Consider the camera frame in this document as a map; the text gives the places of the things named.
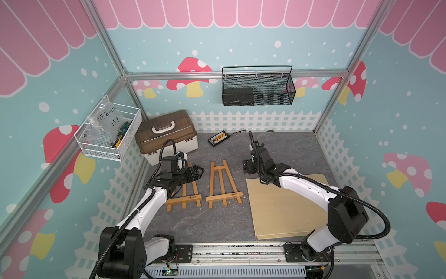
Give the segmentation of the wooden easel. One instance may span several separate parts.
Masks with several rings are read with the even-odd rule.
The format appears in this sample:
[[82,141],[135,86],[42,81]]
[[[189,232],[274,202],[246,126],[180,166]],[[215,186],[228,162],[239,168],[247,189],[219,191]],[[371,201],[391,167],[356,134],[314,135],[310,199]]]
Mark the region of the wooden easel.
[[208,208],[212,209],[216,202],[228,205],[229,200],[236,200],[242,204],[243,192],[239,191],[226,160],[222,165],[211,162],[209,194],[205,198]]
[[189,202],[195,202],[197,207],[201,207],[202,196],[197,189],[197,182],[186,183],[176,190],[167,190],[167,212],[170,212],[174,205],[181,205],[182,209],[187,207]]

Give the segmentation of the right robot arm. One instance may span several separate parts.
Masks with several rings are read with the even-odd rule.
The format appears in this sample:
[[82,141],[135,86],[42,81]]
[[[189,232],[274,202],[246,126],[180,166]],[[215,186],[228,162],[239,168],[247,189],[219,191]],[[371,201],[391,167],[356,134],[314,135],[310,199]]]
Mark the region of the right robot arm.
[[[328,214],[327,225],[314,230],[301,242],[298,252],[307,262],[313,262],[325,251],[332,252],[340,244],[351,244],[355,239],[376,240],[391,231],[388,217],[377,207],[359,199],[354,188],[343,188],[323,184],[299,173],[284,163],[275,163],[264,144],[250,138],[251,158],[243,161],[244,172],[257,174],[261,184],[273,184],[290,190],[315,203]],[[360,232],[369,221],[366,210],[375,212],[384,223],[381,232],[362,235]]]

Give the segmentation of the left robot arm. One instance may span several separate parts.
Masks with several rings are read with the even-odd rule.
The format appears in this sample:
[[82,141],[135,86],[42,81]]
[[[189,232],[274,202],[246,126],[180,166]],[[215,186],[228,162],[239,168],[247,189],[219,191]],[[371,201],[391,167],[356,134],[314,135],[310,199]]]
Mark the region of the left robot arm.
[[139,279],[146,266],[162,260],[170,263],[177,256],[175,238],[159,234],[144,241],[144,234],[158,210],[178,194],[183,185],[200,180],[204,168],[188,166],[185,153],[159,155],[156,170],[145,185],[145,194],[132,212],[100,235],[99,252],[90,278]]

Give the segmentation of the plywood board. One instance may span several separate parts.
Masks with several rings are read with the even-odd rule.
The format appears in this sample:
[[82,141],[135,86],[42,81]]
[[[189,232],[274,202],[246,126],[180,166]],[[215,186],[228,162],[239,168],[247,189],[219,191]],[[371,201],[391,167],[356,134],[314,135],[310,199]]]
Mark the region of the plywood board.
[[298,231],[298,232],[283,232],[283,233],[277,233],[277,234],[265,234],[265,235],[258,235],[256,236],[258,240],[265,240],[265,239],[279,239],[279,238],[292,238],[292,237],[305,237],[310,231]]
[[335,195],[315,187],[325,199],[307,199],[292,190],[274,184],[261,184],[259,179],[247,179],[250,208],[255,236],[298,231],[314,231],[328,223],[328,198]]

